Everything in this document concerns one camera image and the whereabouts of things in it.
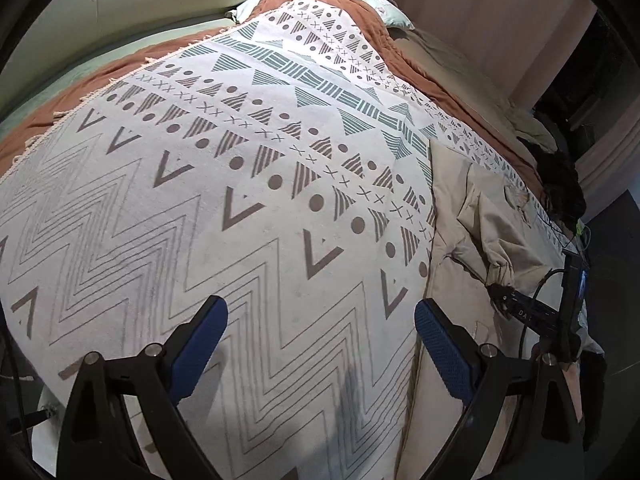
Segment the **person right hand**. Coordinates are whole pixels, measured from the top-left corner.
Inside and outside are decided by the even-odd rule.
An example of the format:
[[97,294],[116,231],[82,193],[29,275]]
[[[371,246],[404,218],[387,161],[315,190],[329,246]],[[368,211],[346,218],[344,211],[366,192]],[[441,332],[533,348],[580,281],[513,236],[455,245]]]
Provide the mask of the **person right hand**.
[[563,363],[561,365],[568,390],[570,390],[570,398],[572,399],[574,411],[578,422],[582,421],[582,394],[580,393],[580,377],[579,365],[574,363]]

